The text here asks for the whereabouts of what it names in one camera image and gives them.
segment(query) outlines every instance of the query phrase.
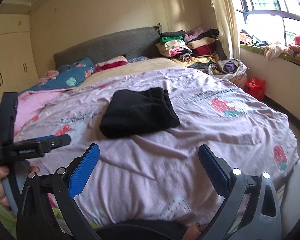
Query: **curtain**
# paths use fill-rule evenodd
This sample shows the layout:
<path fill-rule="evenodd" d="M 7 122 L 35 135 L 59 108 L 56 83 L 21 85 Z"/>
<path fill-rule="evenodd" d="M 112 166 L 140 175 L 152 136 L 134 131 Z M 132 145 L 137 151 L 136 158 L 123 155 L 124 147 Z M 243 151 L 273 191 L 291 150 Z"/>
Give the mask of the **curtain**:
<path fill-rule="evenodd" d="M 223 49 L 230 58 L 240 59 L 239 34 L 232 0 L 212 1 Z"/>

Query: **green towel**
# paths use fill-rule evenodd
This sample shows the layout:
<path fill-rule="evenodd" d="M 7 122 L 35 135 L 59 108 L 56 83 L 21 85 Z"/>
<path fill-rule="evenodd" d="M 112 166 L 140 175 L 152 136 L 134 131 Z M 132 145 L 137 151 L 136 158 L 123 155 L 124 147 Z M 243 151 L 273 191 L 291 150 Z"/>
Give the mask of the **green towel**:
<path fill-rule="evenodd" d="M 162 37 L 160 43 L 161 43 L 161 44 L 165 44 L 166 42 L 172 41 L 172 40 L 183 40 L 183 37 L 182 37 L 182 36 L 173 37 L 173 38 Z"/>

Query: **beige bedspread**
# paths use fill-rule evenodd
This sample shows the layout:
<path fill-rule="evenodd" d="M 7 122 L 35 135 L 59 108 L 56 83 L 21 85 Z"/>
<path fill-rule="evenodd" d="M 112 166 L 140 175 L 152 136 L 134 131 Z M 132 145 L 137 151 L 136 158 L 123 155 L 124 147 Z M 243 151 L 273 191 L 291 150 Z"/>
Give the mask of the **beige bedspread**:
<path fill-rule="evenodd" d="M 170 68 L 178 69 L 178 68 L 186 68 L 186 67 L 183 67 L 180 64 L 175 63 L 167 58 L 153 58 L 145 61 L 129 63 L 121 67 L 108 69 L 108 70 L 95 73 L 91 77 L 89 77 L 86 81 L 84 81 L 79 87 L 77 87 L 77 89 L 91 86 L 97 82 L 100 82 L 108 78 L 135 75 L 135 74 L 140 74 L 152 70 L 170 69 Z"/>

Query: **pink blanket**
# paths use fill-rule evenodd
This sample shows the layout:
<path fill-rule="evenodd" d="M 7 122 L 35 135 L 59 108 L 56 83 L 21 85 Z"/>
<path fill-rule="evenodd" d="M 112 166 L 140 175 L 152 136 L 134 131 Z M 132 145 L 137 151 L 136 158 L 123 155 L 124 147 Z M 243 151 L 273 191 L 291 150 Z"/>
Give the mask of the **pink blanket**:
<path fill-rule="evenodd" d="M 18 96 L 18 113 L 14 125 L 14 136 L 28 122 L 35 121 L 36 116 L 54 98 L 61 96 L 66 90 L 27 91 Z"/>

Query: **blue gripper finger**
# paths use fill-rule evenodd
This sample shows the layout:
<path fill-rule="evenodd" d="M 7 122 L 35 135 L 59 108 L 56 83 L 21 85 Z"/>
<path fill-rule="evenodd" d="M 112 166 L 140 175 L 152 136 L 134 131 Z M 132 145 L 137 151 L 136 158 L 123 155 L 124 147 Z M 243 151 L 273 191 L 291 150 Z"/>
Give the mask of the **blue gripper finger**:
<path fill-rule="evenodd" d="M 199 161 L 217 194 L 227 198 L 230 194 L 230 166 L 224 159 L 216 157 L 206 144 L 199 148 Z"/>
<path fill-rule="evenodd" d="M 99 146 L 95 143 L 91 144 L 83 155 L 83 160 L 72 173 L 69 179 L 68 193 L 72 199 L 80 195 L 87 184 L 87 181 L 96 166 L 100 157 Z"/>

